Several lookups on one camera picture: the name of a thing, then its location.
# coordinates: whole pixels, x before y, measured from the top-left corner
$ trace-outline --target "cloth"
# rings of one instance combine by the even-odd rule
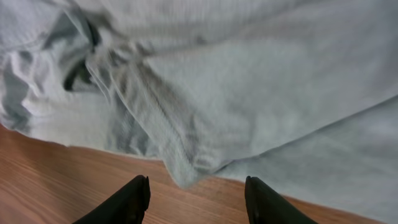
[[[0,121],[188,187],[398,218],[398,3],[0,0]]]

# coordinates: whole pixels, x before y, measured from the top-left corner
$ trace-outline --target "garment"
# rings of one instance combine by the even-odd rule
[[[395,1],[0,6],[6,127],[398,218]]]

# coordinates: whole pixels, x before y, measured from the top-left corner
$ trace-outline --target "gray fabric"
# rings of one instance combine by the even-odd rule
[[[397,15],[387,0],[0,0],[1,123],[162,159],[181,187],[255,175],[392,222]]]

